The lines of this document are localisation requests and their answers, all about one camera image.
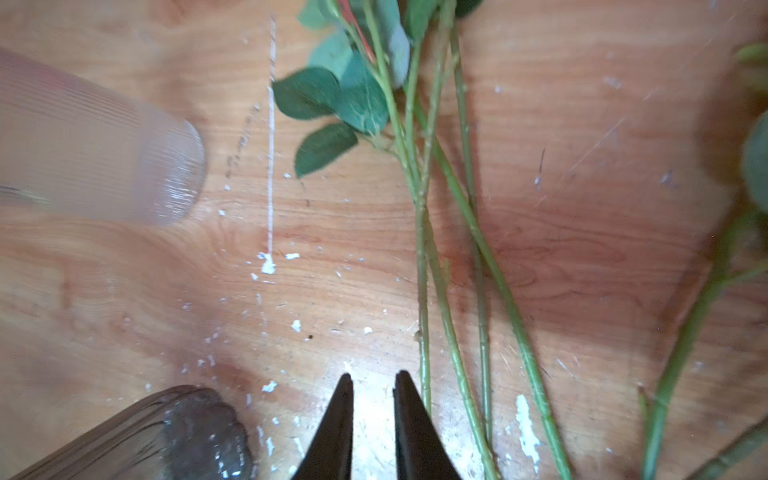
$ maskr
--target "blurry leaf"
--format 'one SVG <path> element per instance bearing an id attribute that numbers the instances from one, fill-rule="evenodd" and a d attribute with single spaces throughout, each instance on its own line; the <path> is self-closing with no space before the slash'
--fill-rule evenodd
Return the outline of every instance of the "blurry leaf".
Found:
<path id="1" fill-rule="evenodd" d="M 330 70 L 309 67 L 272 84 L 275 103 L 297 120 L 331 115 L 339 100 L 339 82 Z"/>
<path id="2" fill-rule="evenodd" d="M 752 200 L 768 212 L 768 112 L 760 115 L 744 142 L 741 175 Z"/>
<path id="3" fill-rule="evenodd" d="M 755 43 L 742 47 L 734 55 L 739 63 L 768 65 L 768 43 Z"/>
<path id="4" fill-rule="evenodd" d="M 347 124 L 330 124 L 309 134 L 296 152 L 294 167 L 301 178 L 324 168 L 357 145 L 357 135 Z"/>
<path id="5" fill-rule="evenodd" d="M 751 91 L 768 94 L 768 67 L 747 67 L 739 72 L 741 82 Z"/>
<path id="6" fill-rule="evenodd" d="M 362 9 L 362 0 L 349 0 L 349 6 L 366 39 L 373 45 L 366 14 Z M 408 75 L 411 45 L 405 35 L 406 31 L 400 25 L 400 9 L 397 0 L 373 0 L 373 14 L 378 20 L 379 35 L 389 55 L 389 77 L 392 87 L 400 88 Z"/>
<path id="7" fill-rule="evenodd" d="M 296 19 L 307 28 L 320 30 L 333 21 L 333 16 L 328 11 L 326 0 L 306 0 L 306 5 Z"/>
<path id="8" fill-rule="evenodd" d="M 358 51 L 353 52 L 339 83 L 341 95 L 334 107 L 339 118 L 364 134 L 378 134 L 389 120 L 386 97 Z"/>
<path id="9" fill-rule="evenodd" d="M 306 64 L 310 67 L 327 68 L 340 80 L 352 60 L 352 53 L 352 45 L 349 44 L 346 32 L 338 30 L 312 50 Z"/>
<path id="10" fill-rule="evenodd" d="M 464 18 L 472 13 L 482 3 L 482 0 L 457 0 L 456 18 Z"/>
<path id="11" fill-rule="evenodd" d="M 420 41 L 424 38 L 429 26 L 429 19 L 435 13 L 439 0 L 410 0 L 406 8 L 406 14 L 403 15 L 402 23 L 406 28 L 406 33 L 413 41 Z"/>

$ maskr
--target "eucalyptus leaf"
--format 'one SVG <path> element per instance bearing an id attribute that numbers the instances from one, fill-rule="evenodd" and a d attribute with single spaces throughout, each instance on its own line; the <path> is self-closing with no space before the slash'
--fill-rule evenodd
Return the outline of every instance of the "eucalyptus leaf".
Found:
<path id="1" fill-rule="evenodd" d="M 330 124 L 309 134 L 296 152 L 298 178 L 318 171 L 357 145 L 357 135 L 347 124 Z"/>
<path id="2" fill-rule="evenodd" d="M 362 0 L 349 0 L 349 7 L 366 40 L 373 45 L 366 14 L 362 9 Z M 392 80 L 392 87 L 400 88 L 408 75 L 411 45 L 406 31 L 400 25 L 400 8 L 397 0 L 374 0 L 373 13 L 378 21 L 379 36 L 389 56 L 389 77 Z"/>
<path id="3" fill-rule="evenodd" d="M 421 41 L 429 27 L 429 19 L 435 13 L 439 0 L 411 0 L 408 2 L 402 23 L 413 41 Z"/>
<path id="4" fill-rule="evenodd" d="M 307 28 L 320 30 L 333 21 L 333 16 L 328 11 L 326 0 L 306 0 L 296 19 Z"/>
<path id="5" fill-rule="evenodd" d="M 768 212 L 768 112 L 760 115 L 744 142 L 741 175 L 752 200 Z"/>
<path id="6" fill-rule="evenodd" d="M 311 120 L 333 114 L 340 89 L 336 76 L 320 67 L 309 67 L 272 84 L 275 104 L 285 115 Z"/>
<path id="7" fill-rule="evenodd" d="M 310 67 L 327 68 L 341 80 L 352 60 L 352 53 L 352 45 L 349 44 L 346 32 L 337 30 L 312 50 L 306 64 Z"/>
<path id="8" fill-rule="evenodd" d="M 472 13 L 482 0 L 456 0 L 456 18 L 464 18 Z"/>
<path id="9" fill-rule="evenodd" d="M 386 97 L 359 52 L 353 52 L 339 83 L 342 90 L 334 107 L 336 115 L 357 131 L 378 134 L 389 120 Z"/>
<path id="10" fill-rule="evenodd" d="M 742 47 L 736 52 L 739 63 L 749 65 L 768 65 L 768 43 L 755 43 Z"/>

